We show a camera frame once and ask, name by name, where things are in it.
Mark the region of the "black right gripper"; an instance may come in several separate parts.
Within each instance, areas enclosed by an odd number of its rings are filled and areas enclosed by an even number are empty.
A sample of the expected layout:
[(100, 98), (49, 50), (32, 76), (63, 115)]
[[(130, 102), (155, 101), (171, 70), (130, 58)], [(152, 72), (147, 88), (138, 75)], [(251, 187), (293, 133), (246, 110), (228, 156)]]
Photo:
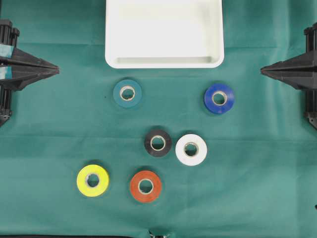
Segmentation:
[(306, 53), (265, 66), (261, 73), (297, 90), (306, 90), (305, 117), (317, 128), (317, 24), (304, 30)]

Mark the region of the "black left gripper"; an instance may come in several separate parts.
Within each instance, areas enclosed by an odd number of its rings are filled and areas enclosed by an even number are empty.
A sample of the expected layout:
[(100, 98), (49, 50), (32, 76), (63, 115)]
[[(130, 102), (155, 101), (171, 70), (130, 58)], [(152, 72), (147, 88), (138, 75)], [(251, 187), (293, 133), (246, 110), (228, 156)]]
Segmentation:
[[(18, 48), (20, 31), (8, 19), (0, 20), (0, 125), (11, 117), (12, 90), (20, 91), (29, 84), (59, 74), (59, 67), (37, 58)], [(40, 68), (11, 68), (8, 65), (35, 66)]]

